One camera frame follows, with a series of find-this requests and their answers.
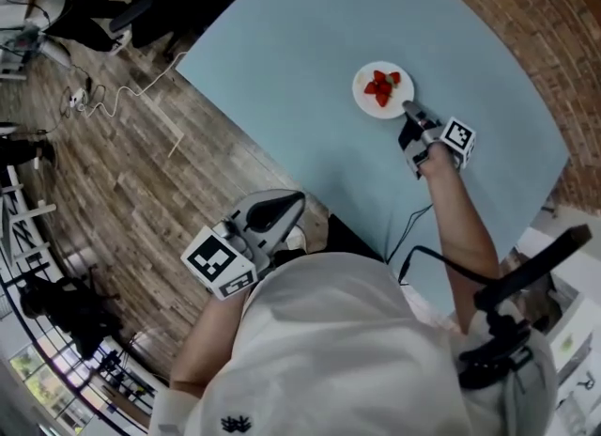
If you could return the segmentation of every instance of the black cable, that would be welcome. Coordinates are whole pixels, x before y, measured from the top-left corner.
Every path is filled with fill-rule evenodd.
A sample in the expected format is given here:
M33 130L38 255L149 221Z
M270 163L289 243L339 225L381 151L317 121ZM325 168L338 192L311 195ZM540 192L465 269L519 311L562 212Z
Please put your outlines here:
M460 266L459 264L457 264L455 262L452 262L450 259L446 258L445 256L441 256L438 252L435 252L432 249L428 249L427 247L423 247L422 245L416 245L415 247L413 247L413 249L411 249L409 251L409 254L405 258L405 262L403 262L403 267L401 268L401 272L398 275L398 283L399 284L401 284L401 282L407 275L407 272L409 270L409 264L411 262L411 257L413 256L413 253L415 251L423 252L424 254L428 254L429 256L433 257L434 259L438 259L439 261L444 262L451 269L454 269L455 271L457 271L464 277L467 277L469 280L471 280L475 283L478 283L478 284L482 284L483 286L488 286L489 284L491 284L492 282L497 280L497 279L490 279L489 277L484 277L483 275L480 275L479 273L476 273L476 272L472 272L469 269L466 269L465 267Z
M87 73L87 72L86 72L84 69L82 69L82 68L81 68L79 65L71 64L71 66L72 66L74 69L77 69L77 70L79 70L79 71L83 72L87 78L91 78L91 77L90 77L90 74L89 74L89 73Z
M11 52L13 55L17 55L17 56L24 56L27 53L27 51L23 51L21 53L15 52L14 50L9 49L6 45L0 45L0 49L6 50L7 52Z
M67 106L65 106L65 109L63 110L62 108L62 101L63 99L65 99L65 94L69 92L69 98L68 100L70 100L71 96L73 95L73 93L71 92L71 87L70 86L66 86L65 90L63 90L63 93L60 96L60 102L58 105L58 113L60 114L61 118L65 117L65 118L69 118L70 117L70 110L69 110L69 102L67 102Z
M48 12L46 10L44 10L42 7L40 7L38 4L34 4L34 3L29 3L29 2L17 2L15 0L5 0L6 2L13 4L13 5L27 5L32 6L37 8L38 10L40 10L43 14L44 17L46 18L46 20L48 21L48 26L46 26L45 28L40 28L41 31L46 30L46 28L49 28L50 25L52 25L53 23L50 21L50 15L48 15Z
M69 86L66 86L65 90L63 90L63 93L60 96L61 102L65 98L65 94L67 93L67 91L69 91L69 98L70 98L71 89L70 89ZM50 130L43 130L43 129L39 130L38 133L37 133L37 135L46 135L46 134L48 134L50 132L54 132L56 129L58 129L58 126L63 123L63 121L65 120L65 118L69 118L71 116L71 112L70 112L70 110L68 110L68 107L66 107L65 109L66 110L63 110L62 107L59 105L58 106L58 113L60 114L60 118L58 119L58 122L56 122L54 124L54 127L52 127Z
M391 260L393 260L393 257L396 254L396 251L398 251L401 244L405 241L405 239L409 235L409 232L411 231L411 229L413 229L413 226L415 225L415 223L419 220L420 217L422 217L431 208L432 208L432 204L430 204L427 207L424 207L423 209L416 210L409 216L409 218L407 220L407 225L405 226L405 230L403 231L403 235L401 236L398 243L394 247L393 252L390 254L389 257L386 258L386 264L390 264Z

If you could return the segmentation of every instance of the hand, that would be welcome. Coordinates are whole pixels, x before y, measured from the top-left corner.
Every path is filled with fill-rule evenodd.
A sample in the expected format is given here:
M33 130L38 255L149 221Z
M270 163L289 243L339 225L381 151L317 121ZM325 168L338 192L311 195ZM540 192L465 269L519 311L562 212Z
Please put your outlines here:
M428 158L420 164L420 172L429 179L441 172L455 171L455 161L449 149L442 142L435 142L428 147Z

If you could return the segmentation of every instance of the light blue table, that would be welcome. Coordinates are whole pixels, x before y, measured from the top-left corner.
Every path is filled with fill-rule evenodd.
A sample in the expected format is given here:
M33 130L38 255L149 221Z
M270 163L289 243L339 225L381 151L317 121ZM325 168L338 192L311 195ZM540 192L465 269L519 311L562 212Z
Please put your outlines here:
M478 132L463 180L506 256L567 152L526 73L461 0L238 0L177 70L382 253L387 231L392 247L429 197L396 142L405 120L371 118L353 100L355 72L375 60L410 73L430 114ZM398 251L396 269L418 243L439 250L432 211ZM416 255L408 281L451 312L436 260Z

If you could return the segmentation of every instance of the brick wall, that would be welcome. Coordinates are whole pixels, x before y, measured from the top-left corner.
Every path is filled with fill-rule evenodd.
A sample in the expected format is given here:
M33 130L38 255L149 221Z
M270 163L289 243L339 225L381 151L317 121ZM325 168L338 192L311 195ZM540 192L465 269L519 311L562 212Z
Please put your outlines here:
M464 2L514 53L562 132L570 160L554 198L600 212L601 0Z

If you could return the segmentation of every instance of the strawberry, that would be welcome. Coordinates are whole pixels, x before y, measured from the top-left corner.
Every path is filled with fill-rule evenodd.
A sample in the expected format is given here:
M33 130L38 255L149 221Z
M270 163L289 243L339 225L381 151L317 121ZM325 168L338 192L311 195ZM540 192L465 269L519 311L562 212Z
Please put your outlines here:
M367 84L367 87L363 92L365 92L366 94L375 94L376 92L378 92L378 86L376 86L376 84L374 84L373 82L370 82L369 84Z
M393 91L393 86L388 82L381 82L378 84L378 92L386 95L390 95Z
M390 73L390 76L393 78L394 84L398 86L401 83L401 74L397 71Z
M386 74L379 70L374 70L374 81L380 83L386 81Z
M390 95L383 94L381 92L376 94L376 100L378 101L380 107L386 107L386 104L388 103L388 99L390 97Z

